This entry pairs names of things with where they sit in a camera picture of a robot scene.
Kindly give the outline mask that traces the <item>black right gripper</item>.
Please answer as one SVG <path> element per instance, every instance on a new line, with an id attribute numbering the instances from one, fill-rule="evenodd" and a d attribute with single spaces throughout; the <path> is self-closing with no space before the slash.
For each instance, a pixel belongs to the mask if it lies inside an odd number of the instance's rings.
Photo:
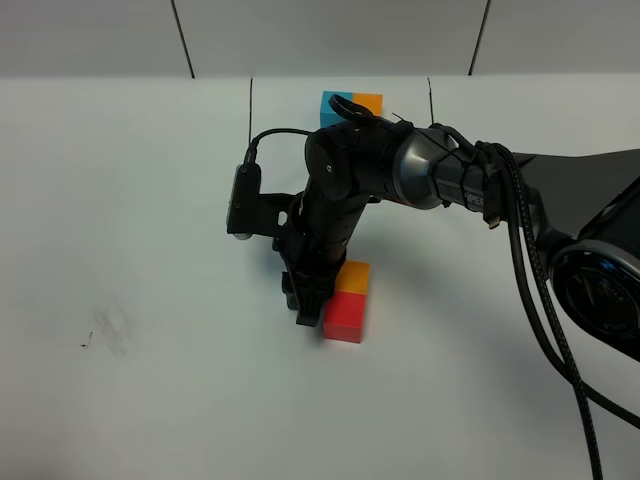
<path id="1" fill-rule="evenodd" d="M 309 179 L 295 202 L 294 230 L 304 237 L 291 256 L 284 241 L 281 256 L 288 271 L 281 289 L 296 323 L 316 327 L 323 306 L 333 296 L 346 244 L 369 200 L 398 201 L 393 162 L 400 128 L 393 124 L 336 124 L 313 132 L 305 143 Z"/>

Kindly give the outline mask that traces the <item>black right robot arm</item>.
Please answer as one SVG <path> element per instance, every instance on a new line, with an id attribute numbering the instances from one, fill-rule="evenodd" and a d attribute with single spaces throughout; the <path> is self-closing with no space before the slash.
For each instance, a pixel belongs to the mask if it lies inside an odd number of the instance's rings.
<path id="1" fill-rule="evenodd" d="M 367 203 L 457 204 L 524 234 L 536 276 L 583 331 L 639 355 L 639 154 L 513 153 L 435 124 L 344 121 L 311 133 L 309 178 L 287 222 L 302 238 L 282 289 L 302 324 L 330 298 Z"/>

